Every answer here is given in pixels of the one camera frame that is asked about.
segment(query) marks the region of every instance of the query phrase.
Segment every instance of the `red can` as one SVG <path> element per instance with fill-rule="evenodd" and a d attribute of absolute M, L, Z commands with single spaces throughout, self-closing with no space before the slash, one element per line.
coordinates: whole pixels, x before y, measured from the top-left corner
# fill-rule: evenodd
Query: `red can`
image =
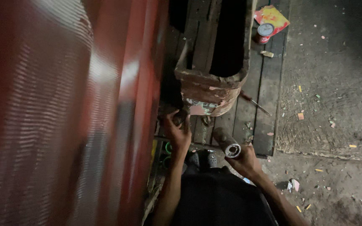
<path fill-rule="evenodd" d="M 271 23 L 264 23 L 258 27 L 257 34 L 255 36 L 255 40 L 258 44 L 266 44 L 268 43 L 271 34 L 275 30 L 275 27 Z"/>

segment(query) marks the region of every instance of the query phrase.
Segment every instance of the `corrugated metal sheet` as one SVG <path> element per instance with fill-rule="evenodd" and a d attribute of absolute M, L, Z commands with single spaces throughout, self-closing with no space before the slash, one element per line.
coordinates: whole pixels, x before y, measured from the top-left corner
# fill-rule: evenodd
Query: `corrugated metal sheet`
<path fill-rule="evenodd" d="M 167 3 L 0 0 L 0 225 L 140 223 Z"/>

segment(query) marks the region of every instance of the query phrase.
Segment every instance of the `dirty floor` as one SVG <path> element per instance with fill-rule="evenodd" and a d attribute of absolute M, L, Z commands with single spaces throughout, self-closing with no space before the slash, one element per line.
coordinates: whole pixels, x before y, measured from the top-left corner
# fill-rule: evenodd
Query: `dirty floor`
<path fill-rule="evenodd" d="M 260 162 L 311 225 L 362 225 L 362 0 L 291 0 L 289 20 L 276 148 Z"/>

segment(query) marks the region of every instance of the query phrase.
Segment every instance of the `person's left hand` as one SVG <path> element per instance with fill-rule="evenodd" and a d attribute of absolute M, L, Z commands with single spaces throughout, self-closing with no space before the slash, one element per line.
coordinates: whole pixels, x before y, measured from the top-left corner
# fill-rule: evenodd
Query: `person's left hand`
<path fill-rule="evenodd" d="M 179 126 L 174 125 L 173 118 L 179 110 L 174 111 L 164 117 L 163 126 L 164 133 L 168 139 L 170 139 L 171 146 L 173 147 L 173 152 L 175 155 L 180 155 L 184 157 L 188 152 L 189 145 L 191 144 L 191 128 L 189 126 L 189 116 L 188 115 L 184 121 L 184 129 L 181 130 L 182 123 Z"/>

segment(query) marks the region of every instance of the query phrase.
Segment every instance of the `person's right hand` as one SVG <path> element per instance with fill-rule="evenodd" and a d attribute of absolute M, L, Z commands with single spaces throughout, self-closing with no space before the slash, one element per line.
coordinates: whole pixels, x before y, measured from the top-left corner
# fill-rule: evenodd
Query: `person's right hand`
<path fill-rule="evenodd" d="M 237 159 L 228 157 L 225 157 L 225 159 L 239 174 L 252 181 L 255 181 L 264 173 L 251 143 L 241 146 L 241 152 Z"/>

